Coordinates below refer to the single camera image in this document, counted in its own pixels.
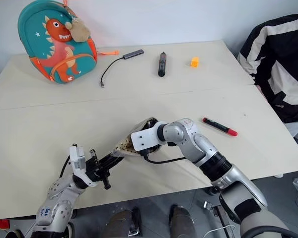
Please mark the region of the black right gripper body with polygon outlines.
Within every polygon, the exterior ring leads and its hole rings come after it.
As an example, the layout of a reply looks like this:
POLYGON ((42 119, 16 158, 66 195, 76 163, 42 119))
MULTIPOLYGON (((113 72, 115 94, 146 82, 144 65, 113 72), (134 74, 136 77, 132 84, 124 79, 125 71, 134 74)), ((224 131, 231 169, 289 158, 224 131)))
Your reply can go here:
POLYGON ((143 129, 139 132, 139 140, 141 145, 140 154, 148 157, 150 153, 156 152, 161 147, 161 142, 157 137, 157 119, 150 119, 146 122, 143 129))

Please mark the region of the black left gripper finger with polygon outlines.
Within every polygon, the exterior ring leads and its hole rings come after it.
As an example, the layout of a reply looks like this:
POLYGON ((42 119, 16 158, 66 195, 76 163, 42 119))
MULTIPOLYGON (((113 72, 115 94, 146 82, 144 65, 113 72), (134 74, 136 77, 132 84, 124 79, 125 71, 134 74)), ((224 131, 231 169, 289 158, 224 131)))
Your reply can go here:
POLYGON ((122 158, 103 158, 103 170, 109 171, 122 161, 122 158))
POLYGON ((111 154, 106 155, 99 160, 101 166, 115 166, 121 161, 121 157, 116 157, 111 154))

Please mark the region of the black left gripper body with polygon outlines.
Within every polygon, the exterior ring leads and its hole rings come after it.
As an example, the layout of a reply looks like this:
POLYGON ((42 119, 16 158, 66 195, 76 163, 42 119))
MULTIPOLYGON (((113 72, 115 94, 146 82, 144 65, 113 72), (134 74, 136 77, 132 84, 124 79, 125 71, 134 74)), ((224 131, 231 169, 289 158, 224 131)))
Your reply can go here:
POLYGON ((109 171, 104 171, 103 166, 99 164, 99 159, 96 155, 96 151, 91 149, 89 151, 91 158, 86 161, 86 174, 94 182, 102 181, 106 190, 111 188, 108 177, 109 171))

